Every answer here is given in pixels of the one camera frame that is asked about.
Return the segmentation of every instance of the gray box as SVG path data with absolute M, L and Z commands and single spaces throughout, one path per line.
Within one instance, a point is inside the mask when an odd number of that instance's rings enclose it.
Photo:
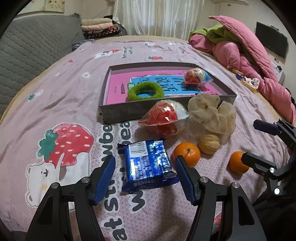
M 151 107 L 159 100 L 162 99 L 151 99 L 151 100 L 140 100 L 140 101 L 129 101 L 125 103 L 109 104 L 106 105 L 104 102 L 107 101 L 107 95 L 109 90 L 109 81 L 112 74 L 121 74 L 127 72 L 135 71 L 147 71 L 147 70 L 189 70 L 192 68 L 199 67 L 196 64 L 191 63 L 179 63 L 179 62 L 143 62 L 143 63 L 132 63 L 132 64 L 121 64 L 110 66 L 102 87 L 101 98 L 99 102 L 99 115 L 103 117 L 104 124 L 120 123 L 125 121 L 132 121 L 141 119 Z M 218 90 L 222 95 L 220 95 L 221 101 L 226 101 L 231 104 L 234 103 L 237 95 L 223 84 L 217 77 L 209 73 L 213 78 L 210 82 L 216 90 Z M 186 109 L 188 101 L 192 96 L 188 97 L 166 97 L 163 99 L 171 99 L 180 102 Z

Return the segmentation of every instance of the orange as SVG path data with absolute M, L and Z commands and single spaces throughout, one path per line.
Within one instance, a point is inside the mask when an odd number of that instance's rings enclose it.
M 183 142 L 176 146 L 173 151 L 173 161 L 177 156 L 182 155 L 189 167 L 194 167 L 200 159 L 200 150 L 190 142 Z
M 232 153 L 229 160 L 229 168 L 232 172 L 236 174 L 244 174 L 249 170 L 249 167 L 242 163 L 242 155 L 244 153 L 241 151 L 235 151 Z

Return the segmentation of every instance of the white curtain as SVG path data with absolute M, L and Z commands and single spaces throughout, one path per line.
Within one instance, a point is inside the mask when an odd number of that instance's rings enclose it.
M 113 19 L 128 35 L 188 39 L 197 28 L 204 0 L 116 0 Z

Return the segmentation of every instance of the stack of folded blankets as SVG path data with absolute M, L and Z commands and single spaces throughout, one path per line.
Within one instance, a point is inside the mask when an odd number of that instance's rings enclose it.
M 81 29 L 85 39 L 102 39 L 122 36 L 117 24 L 110 18 L 95 18 L 81 20 Z

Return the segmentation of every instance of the television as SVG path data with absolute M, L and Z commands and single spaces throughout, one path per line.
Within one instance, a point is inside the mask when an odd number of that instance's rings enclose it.
M 266 48 L 277 55 L 286 58 L 288 50 L 288 39 L 278 29 L 257 22 L 256 36 Z

